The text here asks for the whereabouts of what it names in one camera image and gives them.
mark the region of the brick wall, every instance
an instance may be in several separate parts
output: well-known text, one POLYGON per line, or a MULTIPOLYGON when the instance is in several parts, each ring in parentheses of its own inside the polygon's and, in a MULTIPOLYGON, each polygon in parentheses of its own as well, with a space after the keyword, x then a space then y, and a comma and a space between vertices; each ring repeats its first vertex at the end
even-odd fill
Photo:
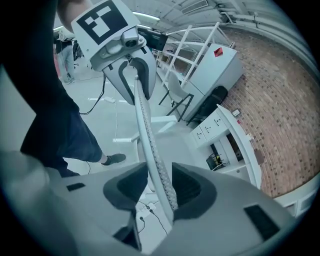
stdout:
POLYGON ((278 197, 320 171, 320 87, 282 45, 244 30, 224 32, 235 41, 244 75, 222 105, 241 111, 242 127, 264 155, 261 189, 278 197))

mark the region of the black chair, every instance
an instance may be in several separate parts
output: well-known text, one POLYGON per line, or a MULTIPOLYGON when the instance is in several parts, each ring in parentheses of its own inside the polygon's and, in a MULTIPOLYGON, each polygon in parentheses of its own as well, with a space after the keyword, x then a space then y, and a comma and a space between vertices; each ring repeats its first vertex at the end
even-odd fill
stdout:
POLYGON ((220 105, 227 96, 228 90, 222 85, 218 85, 213 89, 211 95, 205 99, 203 104, 198 108, 186 125, 188 126, 198 115, 206 118, 210 116, 210 114, 218 108, 217 104, 220 105))
POLYGON ((163 99, 160 101, 159 105, 165 100, 165 98, 170 95, 170 97, 173 99, 172 107, 174 106, 174 103, 176 103, 176 106, 167 114, 169 116, 173 111, 175 111, 181 104, 185 105, 184 110, 178 120, 178 122, 181 121, 182 117, 184 116, 187 108, 189 107, 192 99, 194 98, 194 95, 191 93, 187 93, 181 88, 181 85, 179 83, 179 79, 177 78, 176 74, 171 72, 169 76, 169 82, 168 82, 168 92, 165 94, 163 99), (185 104, 185 100, 190 97, 187 104, 185 104))

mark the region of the dark pants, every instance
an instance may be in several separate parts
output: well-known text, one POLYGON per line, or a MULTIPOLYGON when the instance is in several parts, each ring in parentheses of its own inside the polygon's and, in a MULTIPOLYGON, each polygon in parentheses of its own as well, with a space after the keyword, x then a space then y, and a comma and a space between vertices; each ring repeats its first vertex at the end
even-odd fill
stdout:
POLYGON ((37 158, 45 167, 57 169, 63 178, 79 175, 67 168, 63 158, 96 163, 103 154, 80 114, 63 109, 36 115, 21 152, 37 158))

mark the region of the sneaker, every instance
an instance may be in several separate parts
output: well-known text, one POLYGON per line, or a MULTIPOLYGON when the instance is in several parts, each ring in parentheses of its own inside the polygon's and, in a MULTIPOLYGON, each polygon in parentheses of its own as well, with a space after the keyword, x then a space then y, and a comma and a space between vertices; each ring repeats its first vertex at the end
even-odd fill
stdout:
POLYGON ((104 163, 101 163, 103 166, 109 166, 112 164, 118 164, 126 160, 125 154, 113 154, 113 155, 107 155, 108 160, 104 163))

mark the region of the white chair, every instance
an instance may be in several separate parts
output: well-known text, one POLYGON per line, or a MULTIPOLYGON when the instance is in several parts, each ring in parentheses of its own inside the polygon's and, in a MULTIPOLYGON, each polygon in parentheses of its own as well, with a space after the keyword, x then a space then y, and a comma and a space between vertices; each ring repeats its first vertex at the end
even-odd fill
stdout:
POLYGON ((174 103, 176 103, 175 107, 167 114, 167 116, 169 116, 173 111, 175 111, 181 104, 185 105, 184 110, 178 120, 178 122, 180 122, 180 120, 182 119, 182 117, 184 116, 187 108, 189 107, 192 99, 194 98, 194 95, 188 92, 185 92, 182 88, 181 85, 179 83, 179 80, 176 76, 175 73, 171 72, 169 75, 169 82, 168 82, 168 92, 166 93, 166 95, 163 97, 163 99, 160 101, 159 105, 161 105, 161 103, 165 100, 165 98, 170 95, 171 99, 173 99, 174 103), (187 104, 185 103, 185 100, 190 97, 189 101, 187 102, 187 104))

